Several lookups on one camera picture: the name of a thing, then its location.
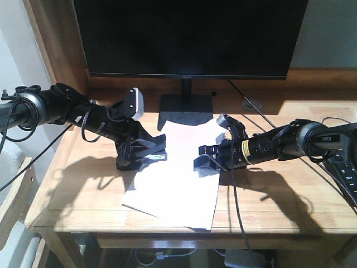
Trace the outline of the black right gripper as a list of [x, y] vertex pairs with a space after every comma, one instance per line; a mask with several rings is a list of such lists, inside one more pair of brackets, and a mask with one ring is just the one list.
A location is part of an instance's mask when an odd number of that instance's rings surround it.
[[[194, 160], [194, 170], [226, 171], [244, 168], [278, 158], [268, 136], [253, 136], [246, 140], [224, 140], [220, 145], [202, 145], [199, 157]], [[219, 155], [219, 162], [210, 155]]]

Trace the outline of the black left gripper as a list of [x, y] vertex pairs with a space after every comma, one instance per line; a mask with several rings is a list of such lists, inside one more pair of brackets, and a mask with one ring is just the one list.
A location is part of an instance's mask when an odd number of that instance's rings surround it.
[[93, 141], [100, 137], [109, 138], [114, 142], [117, 152], [117, 166], [131, 166], [131, 138], [129, 135], [138, 136], [147, 135], [148, 132], [143, 128], [140, 122], [128, 118], [113, 119], [110, 116], [110, 107], [91, 104], [83, 106], [82, 117], [82, 139], [88, 141], [85, 131], [98, 134]]

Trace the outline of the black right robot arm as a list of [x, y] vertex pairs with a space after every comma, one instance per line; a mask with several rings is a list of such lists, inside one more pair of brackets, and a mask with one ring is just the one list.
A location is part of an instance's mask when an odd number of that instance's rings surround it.
[[224, 127], [231, 139], [218, 145], [200, 146], [194, 169], [231, 171], [261, 162], [287, 161], [307, 156], [318, 163], [333, 159], [339, 150], [342, 160], [356, 167], [356, 123], [328, 127], [307, 119], [296, 119], [288, 125], [248, 137], [239, 121]]

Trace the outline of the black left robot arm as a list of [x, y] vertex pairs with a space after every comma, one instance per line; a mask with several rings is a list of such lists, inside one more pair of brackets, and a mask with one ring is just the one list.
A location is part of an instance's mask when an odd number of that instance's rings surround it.
[[13, 95], [3, 92], [1, 96], [1, 144], [15, 140], [7, 135], [12, 127], [33, 135], [40, 125], [69, 123], [81, 129], [85, 141], [86, 131], [113, 140], [118, 170], [138, 170], [155, 145], [138, 121], [143, 113], [142, 98], [141, 92], [132, 88], [123, 101], [107, 107], [63, 83], [48, 90], [41, 90], [39, 85], [17, 87]]

